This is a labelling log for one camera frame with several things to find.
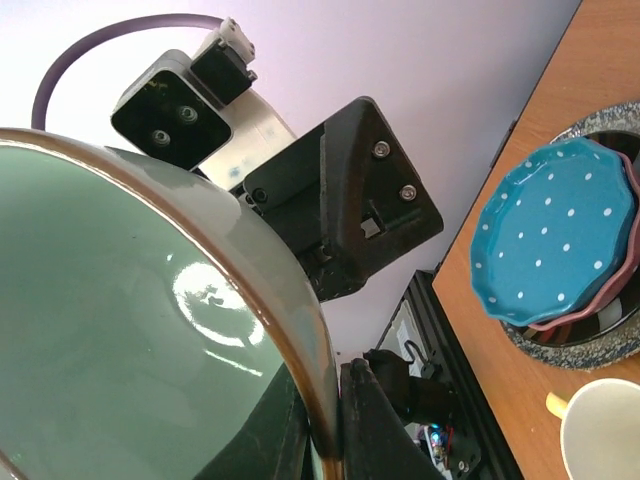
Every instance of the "white connector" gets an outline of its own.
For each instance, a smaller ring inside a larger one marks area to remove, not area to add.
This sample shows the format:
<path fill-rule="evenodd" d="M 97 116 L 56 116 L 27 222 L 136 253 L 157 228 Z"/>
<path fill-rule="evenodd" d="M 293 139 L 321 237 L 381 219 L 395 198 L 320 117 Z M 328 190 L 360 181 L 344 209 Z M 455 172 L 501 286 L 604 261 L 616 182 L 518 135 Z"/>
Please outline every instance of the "white connector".
<path fill-rule="evenodd" d="M 233 18 L 226 18 L 220 28 L 212 31 L 202 42 L 198 51 L 193 55 L 197 57 L 206 50 L 210 45 L 216 42 L 224 42 L 227 44 L 242 61 L 249 65 L 256 58 L 256 48 L 249 41 L 247 36 L 242 32 L 240 25 Z"/>

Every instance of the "yellow mug handle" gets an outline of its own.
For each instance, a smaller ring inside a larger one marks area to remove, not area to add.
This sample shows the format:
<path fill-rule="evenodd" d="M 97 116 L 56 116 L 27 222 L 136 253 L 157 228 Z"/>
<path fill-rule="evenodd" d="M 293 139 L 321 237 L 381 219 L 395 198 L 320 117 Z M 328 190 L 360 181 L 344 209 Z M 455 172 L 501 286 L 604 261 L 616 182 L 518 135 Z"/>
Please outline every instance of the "yellow mug handle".
<path fill-rule="evenodd" d="M 567 407 L 569 406 L 569 402 L 567 402 L 564 398 L 559 395 L 550 392 L 547 395 L 547 410 L 549 410 L 552 414 L 558 417 L 560 420 L 564 419 L 564 416 L 567 413 Z"/>

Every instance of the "green bowl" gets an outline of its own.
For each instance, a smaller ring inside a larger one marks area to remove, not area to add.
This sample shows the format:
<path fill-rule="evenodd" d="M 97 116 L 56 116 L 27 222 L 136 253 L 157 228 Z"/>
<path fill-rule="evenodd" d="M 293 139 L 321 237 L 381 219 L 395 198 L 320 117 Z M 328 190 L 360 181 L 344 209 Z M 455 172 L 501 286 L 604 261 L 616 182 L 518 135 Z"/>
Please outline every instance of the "green bowl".
<path fill-rule="evenodd" d="M 141 155 L 0 129 L 0 225 L 7 470 L 193 478 L 283 362 L 325 471 L 339 468 L 317 299 L 228 192 Z"/>

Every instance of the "ceramic bowl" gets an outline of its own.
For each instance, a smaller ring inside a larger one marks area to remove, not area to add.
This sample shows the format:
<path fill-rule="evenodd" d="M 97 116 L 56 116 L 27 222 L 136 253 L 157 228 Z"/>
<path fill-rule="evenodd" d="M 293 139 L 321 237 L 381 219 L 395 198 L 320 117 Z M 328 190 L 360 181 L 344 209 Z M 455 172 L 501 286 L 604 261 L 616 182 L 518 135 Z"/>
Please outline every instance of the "ceramic bowl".
<path fill-rule="evenodd" d="M 325 478 L 339 478 L 320 306 L 256 214 L 169 164 L 9 129 L 0 198 L 0 463 L 11 478 L 194 478 L 283 362 Z"/>
<path fill-rule="evenodd" d="M 633 169 L 633 165 L 631 164 L 629 157 L 623 153 L 619 153 L 619 155 L 624 162 L 629 185 L 631 185 L 631 188 L 638 199 L 638 204 L 640 205 L 640 180 L 638 179 L 638 173 Z M 589 304 L 582 310 L 563 315 L 554 320 L 550 320 L 542 324 L 532 323 L 529 325 L 529 328 L 537 331 L 546 331 L 593 315 L 606 307 L 614 298 L 616 298 L 618 293 L 620 293 L 620 290 L 622 290 L 633 275 L 638 264 L 640 264 L 640 209 L 636 211 L 636 216 L 633 221 L 633 225 L 631 226 L 631 232 L 629 233 L 629 240 L 627 242 L 627 257 L 624 263 L 620 266 L 618 271 L 605 282 L 598 293 L 591 299 Z"/>
<path fill-rule="evenodd" d="M 514 326 L 582 308 L 626 257 L 634 218 L 616 152 L 582 138 L 544 146 L 480 214 L 473 289 L 489 316 Z"/>

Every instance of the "pink plate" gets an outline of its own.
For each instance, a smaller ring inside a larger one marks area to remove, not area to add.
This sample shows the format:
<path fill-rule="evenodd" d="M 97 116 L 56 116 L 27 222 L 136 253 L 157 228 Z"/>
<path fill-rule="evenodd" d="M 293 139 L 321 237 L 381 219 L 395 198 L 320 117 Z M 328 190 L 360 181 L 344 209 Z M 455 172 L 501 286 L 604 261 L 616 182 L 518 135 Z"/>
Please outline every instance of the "pink plate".
<path fill-rule="evenodd" d="M 631 165 L 631 160 L 624 153 L 619 153 L 620 158 L 622 158 L 622 162 L 624 163 L 624 168 L 627 172 L 627 178 L 629 180 L 629 184 L 631 185 L 631 189 L 636 194 L 636 197 L 639 200 L 640 204 L 640 178 L 638 174 L 633 170 L 633 166 Z M 566 325 L 568 323 L 573 323 L 577 320 L 581 320 L 589 315 L 593 315 L 594 313 L 602 310 L 604 307 L 609 305 L 613 299 L 616 298 L 620 290 L 627 284 L 633 272 L 636 271 L 636 268 L 640 264 L 640 207 L 636 212 L 636 217 L 633 220 L 633 225 L 631 226 L 631 232 L 629 233 L 629 243 L 627 244 L 627 258 L 624 263 L 620 266 L 618 271 L 614 273 L 609 280 L 602 286 L 600 291 L 591 299 L 591 302 L 584 307 L 582 310 L 578 310 L 576 312 L 569 313 L 567 315 L 563 315 L 561 317 L 556 318 L 555 320 L 551 320 L 549 322 L 544 323 L 532 323 L 528 325 L 529 328 L 533 330 L 537 330 L 539 332 L 544 332 L 546 330 L 550 330 L 555 327 L 559 327 L 560 325 Z"/>

